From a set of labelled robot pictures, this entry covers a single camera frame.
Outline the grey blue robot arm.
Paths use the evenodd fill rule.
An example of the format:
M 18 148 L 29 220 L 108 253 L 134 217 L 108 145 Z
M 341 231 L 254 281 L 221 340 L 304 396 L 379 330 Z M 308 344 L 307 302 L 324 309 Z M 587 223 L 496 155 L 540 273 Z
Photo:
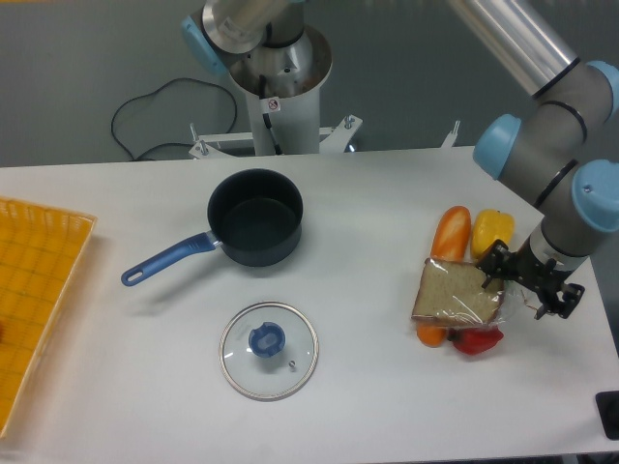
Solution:
M 568 317 L 584 292 L 571 274 L 618 228 L 617 165 L 570 156 L 617 112 L 618 71 L 581 62 L 525 1 L 455 1 L 452 9 L 538 106 L 526 120 L 499 117 L 474 147 L 489 176 L 543 215 L 520 250 L 491 245 L 481 269 L 535 292 L 540 315 Z M 318 92 L 332 57 L 302 2 L 208 1 L 181 29 L 196 60 L 245 93 L 257 154 L 345 149 L 358 122 L 347 117 L 320 132 Z

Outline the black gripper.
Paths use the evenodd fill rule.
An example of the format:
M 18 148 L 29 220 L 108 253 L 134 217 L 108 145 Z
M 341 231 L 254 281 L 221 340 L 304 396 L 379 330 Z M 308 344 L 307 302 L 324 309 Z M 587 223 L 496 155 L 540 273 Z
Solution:
M 529 244 L 523 244 L 511 255 L 504 242 L 494 242 L 475 267 L 485 275 L 484 289 L 495 279 L 508 278 L 534 291 L 541 304 L 534 316 L 536 320 L 547 314 L 568 319 L 585 292 L 582 285 L 565 283 L 571 272 L 561 271 L 553 258 L 540 261 Z

